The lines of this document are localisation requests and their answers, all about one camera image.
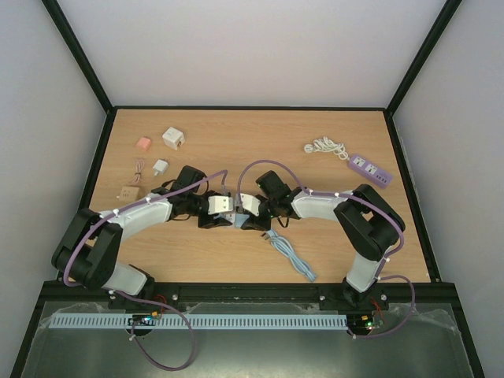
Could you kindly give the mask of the blue-grey power strip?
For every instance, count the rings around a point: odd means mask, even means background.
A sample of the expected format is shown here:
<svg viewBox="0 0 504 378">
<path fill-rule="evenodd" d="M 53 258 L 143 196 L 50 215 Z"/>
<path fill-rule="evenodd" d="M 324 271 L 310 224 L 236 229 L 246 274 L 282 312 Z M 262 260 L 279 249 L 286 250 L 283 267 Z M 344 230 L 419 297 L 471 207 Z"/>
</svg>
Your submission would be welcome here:
<svg viewBox="0 0 504 378">
<path fill-rule="evenodd" d="M 248 218 L 249 215 L 244 213 L 230 213 L 226 216 L 226 219 L 231 221 L 234 228 L 241 228 Z"/>
</svg>

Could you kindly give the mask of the purple power strip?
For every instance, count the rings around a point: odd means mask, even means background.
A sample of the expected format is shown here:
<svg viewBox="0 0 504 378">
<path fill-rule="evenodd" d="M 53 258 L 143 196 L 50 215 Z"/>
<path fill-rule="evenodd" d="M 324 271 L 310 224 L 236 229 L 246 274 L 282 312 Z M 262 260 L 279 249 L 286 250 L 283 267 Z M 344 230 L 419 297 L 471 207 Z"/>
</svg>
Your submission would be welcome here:
<svg viewBox="0 0 504 378">
<path fill-rule="evenodd" d="M 347 167 L 380 188 L 387 188 L 393 176 L 359 154 L 349 157 Z"/>
</svg>

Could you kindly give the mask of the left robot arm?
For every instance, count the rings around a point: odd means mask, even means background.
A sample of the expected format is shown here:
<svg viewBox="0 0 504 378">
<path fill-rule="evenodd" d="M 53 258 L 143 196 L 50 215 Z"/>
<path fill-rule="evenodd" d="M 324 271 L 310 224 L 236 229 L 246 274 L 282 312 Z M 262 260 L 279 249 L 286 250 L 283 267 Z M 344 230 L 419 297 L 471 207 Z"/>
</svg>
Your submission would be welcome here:
<svg viewBox="0 0 504 378">
<path fill-rule="evenodd" d="M 225 188 L 228 172 L 207 176 L 191 166 L 184 166 L 170 184 L 153 189 L 143 198 L 121 208 L 95 212 L 80 209 L 70 222 L 51 258 L 62 273 L 65 285 L 88 290 L 106 289 L 138 295 L 148 276 L 141 269 L 117 261 L 120 245 L 128 238 L 156 224 L 187 215 L 198 219 L 198 227 L 210 229 L 231 226 L 222 217 L 233 210 L 230 196 L 215 191 L 198 193 L 199 187 L 220 177 Z"/>
</svg>

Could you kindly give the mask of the beige wooden-look adapter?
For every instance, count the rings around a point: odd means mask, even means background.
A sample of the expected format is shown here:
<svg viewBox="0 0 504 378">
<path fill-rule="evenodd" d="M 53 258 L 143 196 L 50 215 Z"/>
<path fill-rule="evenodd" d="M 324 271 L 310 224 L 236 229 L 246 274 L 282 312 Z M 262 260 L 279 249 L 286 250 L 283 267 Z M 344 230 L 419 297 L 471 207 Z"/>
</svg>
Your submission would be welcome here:
<svg viewBox="0 0 504 378">
<path fill-rule="evenodd" d="M 117 200 L 120 202 L 135 202 L 140 197 L 140 188 L 133 186 L 123 186 L 120 189 L 120 193 L 117 196 Z"/>
</svg>

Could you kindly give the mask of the white small charger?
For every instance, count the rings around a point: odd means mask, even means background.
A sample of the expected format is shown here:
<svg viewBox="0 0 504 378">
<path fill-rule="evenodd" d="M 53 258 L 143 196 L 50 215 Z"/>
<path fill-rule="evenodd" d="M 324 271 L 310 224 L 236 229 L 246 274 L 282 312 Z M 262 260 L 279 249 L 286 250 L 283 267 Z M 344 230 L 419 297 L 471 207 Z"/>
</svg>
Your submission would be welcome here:
<svg viewBox="0 0 504 378">
<path fill-rule="evenodd" d="M 162 176 L 166 170 L 169 167 L 169 163 L 165 160 L 158 159 L 154 163 L 153 170 L 154 170 L 154 177 L 156 176 Z"/>
</svg>

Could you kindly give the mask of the white tiger cube socket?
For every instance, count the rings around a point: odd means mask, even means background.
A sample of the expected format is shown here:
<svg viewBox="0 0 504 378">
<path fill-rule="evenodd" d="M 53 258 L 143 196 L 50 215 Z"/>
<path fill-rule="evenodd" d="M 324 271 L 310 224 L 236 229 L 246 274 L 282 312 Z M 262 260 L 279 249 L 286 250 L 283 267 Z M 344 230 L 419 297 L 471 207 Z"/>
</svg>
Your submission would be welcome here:
<svg viewBox="0 0 504 378">
<path fill-rule="evenodd" d="M 185 143 L 185 136 L 177 128 L 170 127 L 162 135 L 164 144 L 174 150 L 178 150 Z"/>
</svg>

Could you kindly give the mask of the pink charger plug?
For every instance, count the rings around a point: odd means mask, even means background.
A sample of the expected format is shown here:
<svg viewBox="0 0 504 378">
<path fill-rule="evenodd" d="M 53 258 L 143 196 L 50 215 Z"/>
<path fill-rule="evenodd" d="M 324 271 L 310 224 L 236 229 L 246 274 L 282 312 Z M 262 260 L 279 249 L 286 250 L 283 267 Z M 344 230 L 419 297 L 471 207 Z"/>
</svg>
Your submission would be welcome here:
<svg viewBox="0 0 504 378">
<path fill-rule="evenodd" d="M 152 144 L 152 140 L 150 138 L 141 137 L 141 138 L 139 138 L 139 140 L 135 146 L 137 148 L 139 148 L 140 150 L 148 151 L 150 149 L 151 144 Z"/>
</svg>

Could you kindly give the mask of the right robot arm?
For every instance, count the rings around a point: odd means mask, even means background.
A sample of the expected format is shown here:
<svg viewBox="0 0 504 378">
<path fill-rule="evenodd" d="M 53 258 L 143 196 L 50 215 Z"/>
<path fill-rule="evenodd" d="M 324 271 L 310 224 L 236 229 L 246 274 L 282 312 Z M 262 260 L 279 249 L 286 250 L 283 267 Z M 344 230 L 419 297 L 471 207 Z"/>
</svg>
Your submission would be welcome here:
<svg viewBox="0 0 504 378">
<path fill-rule="evenodd" d="M 274 218 L 337 221 L 355 250 L 354 262 L 343 279 L 345 303 L 363 307 L 379 280 L 387 259 L 404 245 L 403 219 L 368 184 L 353 191 L 315 191 L 300 181 L 294 189 L 272 170 L 256 180 L 262 195 L 236 195 L 237 207 L 248 214 L 242 228 L 268 231 Z"/>
</svg>

